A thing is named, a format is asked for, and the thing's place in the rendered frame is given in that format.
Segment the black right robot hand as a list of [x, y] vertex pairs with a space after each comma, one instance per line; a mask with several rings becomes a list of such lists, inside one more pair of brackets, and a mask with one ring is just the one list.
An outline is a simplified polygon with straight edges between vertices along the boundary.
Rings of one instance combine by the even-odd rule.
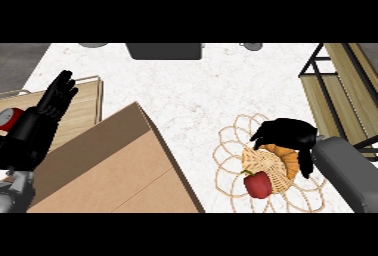
[[254, 149], [261, 145], [275, 144], [297, 150], [301, 174], [309, 179], [313, 172], [310, 151], [316, 144], [316, 136], [317, 129], [306, 121], [278, 118], [261, 123], [250, 141], [254, 142]]

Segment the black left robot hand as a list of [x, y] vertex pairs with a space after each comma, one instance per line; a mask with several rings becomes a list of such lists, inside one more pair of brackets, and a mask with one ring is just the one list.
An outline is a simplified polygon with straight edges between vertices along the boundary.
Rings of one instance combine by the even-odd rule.
[[78, 93], [72, 72], [64, 70], [50, 83], [35, 106], [37, 113], [59, 122], [68, 110], [72, 98]]

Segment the golden brown croissant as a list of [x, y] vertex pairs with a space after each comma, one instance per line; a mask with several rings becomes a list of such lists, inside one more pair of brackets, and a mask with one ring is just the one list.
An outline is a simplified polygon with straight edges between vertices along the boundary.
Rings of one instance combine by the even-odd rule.
[[279, 157], [285, 165], [286, 177], [289, 180], [292, 180], [300, 170], [297, 151], [281, 146], [276, 146], [275, 144], [261, 145], [260, 148], [266, 149]]

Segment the pale wooden drawer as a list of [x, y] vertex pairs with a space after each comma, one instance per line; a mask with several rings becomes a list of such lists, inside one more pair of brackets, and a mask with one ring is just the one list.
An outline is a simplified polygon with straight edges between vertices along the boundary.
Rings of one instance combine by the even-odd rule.
[[[77, 80], [75, 94], [68, 107], [50, 146], [50, 150], [59, 148], [68, 141], [81, 135], [102, 120], [102, 94], [103, 82], [99, 76]], [[43, 96], [43, 91], [31, 93], [19, 90], [12, 97], [0, 98], [0, 111], [18, 107], [25, 110], [34, 106]]]

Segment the small woven wicker basket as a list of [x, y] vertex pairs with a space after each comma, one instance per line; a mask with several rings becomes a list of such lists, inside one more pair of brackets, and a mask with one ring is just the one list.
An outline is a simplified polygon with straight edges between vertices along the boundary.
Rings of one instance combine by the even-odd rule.
[[292, 185], [294, 179], [289, 180], [286, 177], [285, 165], [279, 157], [270, 153], [266, 149], [254, 150], [245, 147], [242, 150], [242, 169], [257, 173], [264, 171], [270, 183], [272, 193], [278, 194], [288, 190]]

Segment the red can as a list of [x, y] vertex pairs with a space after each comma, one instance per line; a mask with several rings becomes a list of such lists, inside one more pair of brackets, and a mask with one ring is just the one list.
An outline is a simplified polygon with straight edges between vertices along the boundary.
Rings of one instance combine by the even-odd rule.
[[21, 115], [24, 114], [24, 110], [19, 108], [6, 108], [0, 112], [0, 130], [9, 132], [13, 127]]

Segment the red bell pepper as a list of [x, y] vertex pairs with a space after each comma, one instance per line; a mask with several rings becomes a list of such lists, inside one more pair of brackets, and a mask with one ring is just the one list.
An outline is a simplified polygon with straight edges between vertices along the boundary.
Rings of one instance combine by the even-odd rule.
[[250, 196], [255, 199], [264, 199], [272, 194], [272, 183], [264, 171], [253, 173], [248, 170], [242, 171], [245, 174], [244, 185]]

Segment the brown wooden cabinet door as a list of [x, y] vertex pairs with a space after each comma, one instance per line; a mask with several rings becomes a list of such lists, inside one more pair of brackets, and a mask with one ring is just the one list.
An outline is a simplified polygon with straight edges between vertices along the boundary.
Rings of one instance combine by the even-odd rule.
[[33, 213], [204, 211], [136, 103], [49, 153], [35, 169], [34, 187]]

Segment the dark grey appliance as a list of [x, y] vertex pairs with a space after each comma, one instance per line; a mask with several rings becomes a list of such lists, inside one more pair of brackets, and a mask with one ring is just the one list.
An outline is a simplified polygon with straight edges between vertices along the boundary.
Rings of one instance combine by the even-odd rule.
[[199, 60], [201, 43], [127, 43], [134, 60]]

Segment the black frame wooden tiered shelf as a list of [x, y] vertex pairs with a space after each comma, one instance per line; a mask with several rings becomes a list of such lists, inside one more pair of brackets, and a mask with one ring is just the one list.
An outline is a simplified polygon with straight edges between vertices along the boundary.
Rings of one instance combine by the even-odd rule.
[[320, 43], [298, 74], [319, 134], [378, 162], [378, 72], [357, 43]]

